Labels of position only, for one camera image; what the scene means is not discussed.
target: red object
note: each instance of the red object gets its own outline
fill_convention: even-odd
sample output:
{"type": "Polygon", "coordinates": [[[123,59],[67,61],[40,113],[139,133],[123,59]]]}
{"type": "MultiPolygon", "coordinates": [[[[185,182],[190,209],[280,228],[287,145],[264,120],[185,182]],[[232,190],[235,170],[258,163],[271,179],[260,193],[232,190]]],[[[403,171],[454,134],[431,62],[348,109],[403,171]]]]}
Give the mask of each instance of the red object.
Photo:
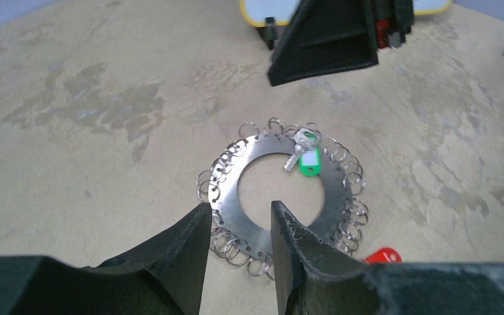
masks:
{"type": "Polygon", "coordinates": [[[377,21],[375,24],[377,35],[377,48],[384,49],[389,47],[387,34],[389,33],[389,20],[377,21]]]}
{"type": "Polygon", "coordinates": [[[388,264],[388,263],[402,263],[401,255],[393,248],[384,247],[370,257],[364,259],[367,264],[388,264]]]}

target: silver key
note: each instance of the silver key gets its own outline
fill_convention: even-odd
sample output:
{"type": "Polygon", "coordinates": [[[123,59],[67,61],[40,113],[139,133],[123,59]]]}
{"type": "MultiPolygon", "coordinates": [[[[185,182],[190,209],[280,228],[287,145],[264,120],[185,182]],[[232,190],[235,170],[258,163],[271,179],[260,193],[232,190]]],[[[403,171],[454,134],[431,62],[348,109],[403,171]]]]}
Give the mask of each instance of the silver key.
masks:
{"type": "Polygon", "coordinates": [[[320,136],[313,133],[310,129],[301,128],[295,133],[295,153],[289,157],[285,163],[285,171],[290,172],[301,156],[306,152],[313,150],[320,144],[320,136]]]}

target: stained floor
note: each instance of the stained floor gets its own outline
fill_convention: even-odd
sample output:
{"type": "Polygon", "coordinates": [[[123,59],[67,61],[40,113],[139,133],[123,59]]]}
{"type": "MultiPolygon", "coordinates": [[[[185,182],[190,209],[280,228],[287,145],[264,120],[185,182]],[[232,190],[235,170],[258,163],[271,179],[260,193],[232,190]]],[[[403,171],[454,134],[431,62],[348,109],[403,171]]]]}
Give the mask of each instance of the stained floor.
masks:
{"type": "MultiPolygon", "coordinates": [[[[0,26],[0,254],[97,265],[191,210],[238,127],[276,116],[316,122],[360,160],[357,257],[504,261],[503,49],[504,22],[454,6],[377,67],[271,88],[236,2],[55,3],[0,26]]],[[[322,206],[319,180],[282,162],[241,182],[262,226],[275,198],[305,222],[322,206]]],[[[267,278],[210,255],[205,283],[202,314],[275,314],[267,278]]]]}

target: green key tag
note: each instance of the green key tag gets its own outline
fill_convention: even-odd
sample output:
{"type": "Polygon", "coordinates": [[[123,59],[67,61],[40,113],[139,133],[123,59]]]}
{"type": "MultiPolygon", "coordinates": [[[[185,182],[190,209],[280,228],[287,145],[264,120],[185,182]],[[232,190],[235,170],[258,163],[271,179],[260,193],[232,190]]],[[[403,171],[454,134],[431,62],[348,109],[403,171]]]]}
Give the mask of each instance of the green key tag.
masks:
{"type": "Polygon", "coordinates": [[[306,151],[299,159],[301,173],[304,176],[313,177],[320,174],[322,165],[320,164],[320,148],[306,151]]]}

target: black plastic part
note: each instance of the black plastic part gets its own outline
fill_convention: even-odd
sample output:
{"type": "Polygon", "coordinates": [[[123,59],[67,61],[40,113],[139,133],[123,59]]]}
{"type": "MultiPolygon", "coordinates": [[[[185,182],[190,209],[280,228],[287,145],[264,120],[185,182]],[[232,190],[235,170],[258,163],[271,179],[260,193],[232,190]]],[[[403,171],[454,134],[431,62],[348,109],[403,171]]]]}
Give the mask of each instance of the black plastic part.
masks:
{"type": "Polygon", "coordinates": [[[0,314],[198,315],[211,229],[201,203],[175,225],[96,268],[0,257],[0,314]]]}
{"type": "Polygon", "coordinates": [[[414,22],[412,0],[301,0],[272,57],[272,86],[378,63],[375,23],[390,20],[402,42],[414,22]]]}
{"type": "Polygon", "coordinates": [[[504,264],[371,264],[334,250],[280,201],[271,221],[279,315],[504,315],[504,264]]]}
{"type": "Polygon", "coordinates": [[[275,48],[275,41],[278,38],[277,24],[275,23],[275,18],[273,17],[266,18],[266,26],[263,28],[256,28],[256,30],[260,34],[260,37],[262,37],[264,43],[266,43],[268,49],[270,51],[273,50],[273,48],[275,48]]]}

